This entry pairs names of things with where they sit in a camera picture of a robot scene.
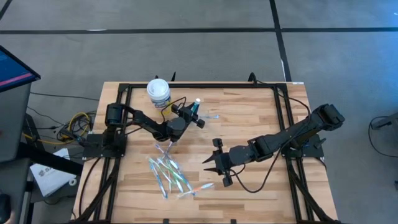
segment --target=monitor screen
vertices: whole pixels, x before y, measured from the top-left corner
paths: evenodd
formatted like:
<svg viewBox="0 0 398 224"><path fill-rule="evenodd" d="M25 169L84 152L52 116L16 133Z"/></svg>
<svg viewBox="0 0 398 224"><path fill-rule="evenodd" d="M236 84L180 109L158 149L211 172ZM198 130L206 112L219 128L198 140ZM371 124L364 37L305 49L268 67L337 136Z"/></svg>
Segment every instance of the monitor screen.
<svg viewBox="0 0 398 224"><path fill-rule="evenodd" d="M0 46L0 92L40 79L40 75Z"/></svg>

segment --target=gray carpet floor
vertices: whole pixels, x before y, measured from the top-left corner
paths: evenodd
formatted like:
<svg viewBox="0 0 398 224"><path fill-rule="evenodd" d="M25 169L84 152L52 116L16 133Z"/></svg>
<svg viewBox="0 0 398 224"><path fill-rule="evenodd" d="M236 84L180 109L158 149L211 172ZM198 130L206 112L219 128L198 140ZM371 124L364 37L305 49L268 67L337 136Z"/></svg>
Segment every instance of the gray carpet floor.
<svg viewBox="0 0 398 224"><path fill-rule="evenodd" d="M6 0L0 0L0 7ZM282 28L398 27L398 2L275 0ZM273 27L264 0L13 0L2 30ZM333 103L342 128L322 133L339 219L398 223L398 159L375 152L368 124L398 112L398 32L284 32L291 79L305 82L311 106ZM0 44L41 74L32 91L99 98L105 81L284 81L275 33L1 34ZM29 106L66 121L97 103L31 95ZM48 119L28 110L37 126ZM50 131L42 134L51 135ZM374 131L376 147L398 155L391 127ZM73 198L37 203L32 223L67 222Z"/></svg>

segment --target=wooden tabletop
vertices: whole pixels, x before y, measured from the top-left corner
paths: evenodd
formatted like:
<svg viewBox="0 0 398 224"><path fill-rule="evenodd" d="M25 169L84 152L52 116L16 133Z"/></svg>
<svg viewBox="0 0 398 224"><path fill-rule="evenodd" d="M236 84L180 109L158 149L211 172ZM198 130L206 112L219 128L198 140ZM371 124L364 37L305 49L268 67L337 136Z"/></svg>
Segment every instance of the wooden tabletop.
<svg viewBox="0 0 398 224"><path fill-rule="evenodd" d="M94 132L102 133L106 126L104 117L106 105L116 100L118 82L106 82L99 101ZM305 87L302 83L287 83L289 96L308 104ZM159 157L155 149L156 141L145 130L129 135L126 155L121 159L118 187L114 201L112 222L115 223L162 223L169 218L171 223L294 223L292 196L285 161L279 157L262 191L256 194L246 192L233 177L234 184L223 187L222 176L203 169L214 167L214 162L202 164L215 148L213 138L221 138L224 151L236 145L247 144L248 139L274 134L280 131L275 109L274 94L268 88L172 88L172 99L187 97L187 103L201 99L199 115L219 115L219 119L206 119L203 129L190 125L181 140L171 150L172 157L182 166L183 173L194 187L213 182L213 189L202 190L196 197L191 195L176 199L174 189L168 200L162 198L159 186L149 168L148 157ZM284 120L287 124L284 101L281 100ZM295 101L290 101L295 122L304 119L306 109ZM145 88L133 89L131 106L142 110L152 119L162 121L154 108ZM130 126L127 131L136 129ZM169 142L160 143L166 147ZM268 171L273 159L252 162L239 175L249 189L257 189ZM85 162L81 179L84 180L94 160ZM330 192L326 170L319 161L306 158L303 161L308 188L321 208L332 218L337 218ZM98 191L103 169L103 159L97 163L88 180L84 196L83 210ZM78 203L83 181L80 182L78 196L73 211L78 214ZM303 218L306 218L301 193L300 204ZM105 217L108 195L105 195L101 218Z"/></svg>

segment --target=small bottle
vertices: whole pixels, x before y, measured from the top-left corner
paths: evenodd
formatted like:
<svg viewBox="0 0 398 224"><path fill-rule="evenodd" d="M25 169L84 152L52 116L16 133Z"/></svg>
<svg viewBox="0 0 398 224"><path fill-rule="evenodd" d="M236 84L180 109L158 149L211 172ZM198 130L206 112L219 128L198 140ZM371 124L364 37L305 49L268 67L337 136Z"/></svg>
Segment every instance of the small bottle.
<svg viewBox="0 0 398 224"><path fill-rule="evenodd" d="M195 100L195 102L193 102L193 106L192 106L192 108L191 108L192 113L194 113L194 112L197 110L197 108L199 107L199 104L200 104L200 99L197 98L197 99Z"/></svg>
<svg viewBox="0 0 398 224"><path fill-rule="evenodd" d="M170 88L165 80L156 78L150 81L147 85L147 92L151 102L159 111L170 104ZM168 106L167 109L163 110L163 115L168 115L171 111L172 107Z"/></svg>

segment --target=yellow cable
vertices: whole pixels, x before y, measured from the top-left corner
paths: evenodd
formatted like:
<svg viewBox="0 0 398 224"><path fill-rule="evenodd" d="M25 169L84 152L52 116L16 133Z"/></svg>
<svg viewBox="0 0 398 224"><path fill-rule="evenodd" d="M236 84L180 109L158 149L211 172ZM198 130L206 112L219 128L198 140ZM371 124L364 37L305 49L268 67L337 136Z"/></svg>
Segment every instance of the yellow cable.
<svg viewBox="0 0 398 224"><path fill-rule="evenodd" d="M72 118L72 119L70 120L70 122L69 122L69 126L68 126L68 130L69 130L69 131L71 131L70 128L71 128L71 126L72 126L73 120L74 120L77 116L79 116L79 115L84 115L84 116L86 116L86 118L87 118L88 121L90 120L90 117L89 117L86 113L84 113L84 112L80 112L80 113L75 114L75 115L73 116L73 118ZM88 126L89 126L89 124L87 124L86 127L84 128L84 130L80 133L80 136L82 136L82 135L84 135L84 134L86 133L87 127L88 127ZM27 134L25 134L25 133L23 133L23 135L24 135L26 138L33 139L32 136L29 136L29 135L27 135ZM75 140L70 140L70 141L67 141L67 142L52 142L52 141L46 141L46 140L38 139L38 141L40 141L40 142L42 142L42 143L47 143L47 144L63 145L63 144L70 144L70 143L74 142Z"/></svg>

